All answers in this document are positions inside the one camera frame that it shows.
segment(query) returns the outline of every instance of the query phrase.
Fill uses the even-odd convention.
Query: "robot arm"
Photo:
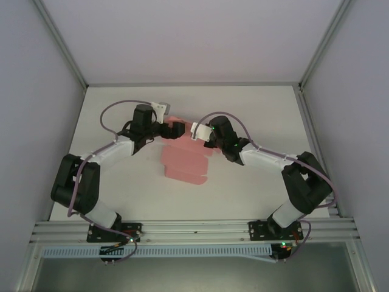
[[[71,205],[78,169],[87,159],[82,169],[73,210],[100,226],[117,228],[121,222],[120,215],[98,199],[100,175],[115,163],[136,154],[146,145],[147,140],[153,140],[158,136],[166,139],[181,137],[185,132],[184,123],[173,122],[172,128],[164,123],[164,115],[168,110],[169,106],[163,103],[137,105],[132,121],[127,122],[122,131],[117,133],[117,139],[110,146],[104,147],[102,151],[81,156],[66,155],[58,170],[51,199],[64,207]]]
[[[226,116],[218,116],[208,125],[199,125],[194,139],[197,138],[205,141],[205,147],[221,149],[223,155],[231,162],[261,167],[270,172],[281,171],[289,199],[267,219],[269,232],[276,236],[299,218],[310,214],[332,192],[327,182],[309,169],[272,155],[272,151],[259,151],[248,139],[238,137]],[[288,156],[327,176],[312,153]]]

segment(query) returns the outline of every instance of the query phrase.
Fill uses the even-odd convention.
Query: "white table surface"
[[[264,147],[289,154],[310,151],[291,86],[161,86],[88,88],[70,153],[82,155],[112,140],[98,119],[105,107],[124,99],[168,102],[171,115],[192,121],[212,111],[227,111],[238,116]],[[111,108],[105,124],[119,131],[132,119],[134,108],[134,104]],[[241,127],[232,124],[244,137]],[[222,154],[209,158],[208,181],[201,186],[166,178],[160,163],[162,147],[157,138],[100,178],[100,199],[124,220],[267,218],[287,200],[281,172],[242,167]],[[315,210],[309,217],[329,217],[328,210]],[[66,208],[55,203],[50,220],[69,220]]]

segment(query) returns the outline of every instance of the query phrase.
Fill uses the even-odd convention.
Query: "black mounting plate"
[[[136,242],[140,242],[139,235],[142,232],[141,223],[122,223],[121,226],[122,228],[120,231],[128,233],[131,237],[136,238]],[[91,243],[122,242],[124,241],[124,236],[89,225],[86,241]]]
[[[258,242],[263,240],[295,240],[297,237],[299,240],[304,238],[303,231],[301,229],[300,222],[293,222],[288,228],[281,230],[279,235],[274,235],[269,231],[267,227],[267,221],[251,221],[249,224],[250,240],[252,242]]]

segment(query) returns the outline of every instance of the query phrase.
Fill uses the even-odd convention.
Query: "white wall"
[[[89,84],[297,82],[340,0],[44,0]]]
[[[306,87],[321,146],[388,291],[389,1],[356,1]]]
[[[12,291],[83,101],[31,2],[0,3],[0,291]]]

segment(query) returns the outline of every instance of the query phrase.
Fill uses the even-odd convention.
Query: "pink cloth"
[[[208,158],[213,150],[204,147],[204,141],[191,139],[192,123],[178,117],[168,117],[165,122],[185,122],[185,134],[178,139],[162,139],[167,144],[162,149],[161,163],[165,166],[165,176],[191,184],[203,184],[208,172]]]

